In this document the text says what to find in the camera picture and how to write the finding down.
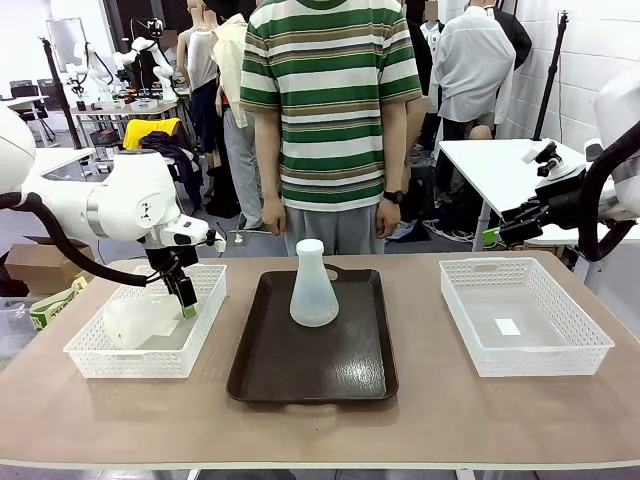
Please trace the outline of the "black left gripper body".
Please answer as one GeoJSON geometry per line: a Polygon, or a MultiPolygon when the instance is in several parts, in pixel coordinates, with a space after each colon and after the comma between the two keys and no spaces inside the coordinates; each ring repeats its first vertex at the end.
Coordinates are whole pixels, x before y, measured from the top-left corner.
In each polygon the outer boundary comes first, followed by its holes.
{"type": "Polygon", "coordinates": [[[147,249],[146,256],[153,272],[148,281],[157,281],[176,273],[179,269],[198,263],[195,246],[171,246],[147,249]]]}

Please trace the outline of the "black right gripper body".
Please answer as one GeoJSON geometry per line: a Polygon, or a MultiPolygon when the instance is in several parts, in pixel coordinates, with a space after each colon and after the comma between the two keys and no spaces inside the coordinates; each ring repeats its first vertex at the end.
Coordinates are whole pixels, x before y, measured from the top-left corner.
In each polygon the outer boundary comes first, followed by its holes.
{"type": "Polygon", "coordinates": [[[531,219],[540,227],[553,224],[563,230],[577,228],[581,209],[580,192],[579,188],[537,188],[538,206],[531,219]]]}

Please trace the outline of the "person's right hand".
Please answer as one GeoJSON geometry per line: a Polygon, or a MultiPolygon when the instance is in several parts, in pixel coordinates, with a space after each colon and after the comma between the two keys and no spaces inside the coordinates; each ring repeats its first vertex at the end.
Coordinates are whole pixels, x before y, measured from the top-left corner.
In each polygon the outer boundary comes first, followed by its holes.
{"type": "Polygon", "coordinates": [[[286,232],[286,211],[280,197],[266,196],[264,198],[262,220],[274,236],[286,232]]]}

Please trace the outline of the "person's left hand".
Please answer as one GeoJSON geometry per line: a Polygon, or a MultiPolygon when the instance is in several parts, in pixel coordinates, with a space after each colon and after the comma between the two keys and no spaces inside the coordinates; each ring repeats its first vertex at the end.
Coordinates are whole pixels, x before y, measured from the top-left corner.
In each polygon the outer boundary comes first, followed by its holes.
{"type": "Polygon", "coordinates": [[[380,239],[390,237],[401,221],[400,206],[389,200],[382,199],[377,207],[376,233],[380,239]]]}

